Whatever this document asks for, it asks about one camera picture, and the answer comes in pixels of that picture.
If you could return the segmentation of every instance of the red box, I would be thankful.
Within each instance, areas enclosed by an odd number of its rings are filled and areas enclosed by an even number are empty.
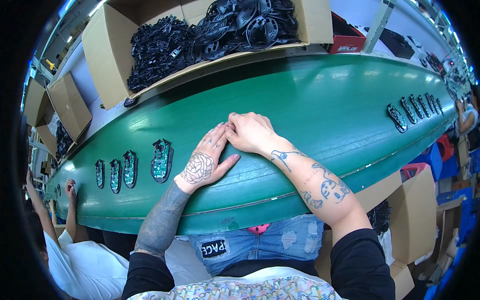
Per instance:
[[[330,54],[360,52],[367,39],[357,28],[332,12],[333,44],[326,44]]]

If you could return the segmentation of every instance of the red stool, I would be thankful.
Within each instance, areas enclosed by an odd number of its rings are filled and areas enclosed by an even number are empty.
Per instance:
[[[445,162],[453,156],[455,147],[450,143],[446,134],[442,135],[436,141],[436,143],[438,146],[438,150],[440,151],[440,155],[442,156],[442,162]]]

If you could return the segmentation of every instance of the woman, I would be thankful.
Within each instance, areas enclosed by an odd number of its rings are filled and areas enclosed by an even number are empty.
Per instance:
[[[74,180],[68,179],[65,186],[65,194],[70,203],[65,230],[57,238],[50,214],[36,193],[32,184],[32,172],[28,170],[26,189],[35,210],[32,212],[32,208],[27,208],[30,230],[50,274],[70,297],[80,300],[117,299],[127,280],[129,262],[94,241],[73,243],[76,235],[77,200],[74,184]]]

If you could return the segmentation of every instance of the white shirt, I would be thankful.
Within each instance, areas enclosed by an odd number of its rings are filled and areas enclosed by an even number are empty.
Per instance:
[[[129,262],[94,241],[73,243],[67,230],[59,236],[61,248],[46,233],[48,267],[57,285],[79,300],[121,297]]]

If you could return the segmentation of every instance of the black box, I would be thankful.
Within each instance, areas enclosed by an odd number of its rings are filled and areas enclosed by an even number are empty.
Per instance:
[[[385,28],[380,35],[380,40],[390,49],[390,51],[392,51],[396,57],[409,60],[412,58],[413,53],[415,53],[405,38],[395,31]]]

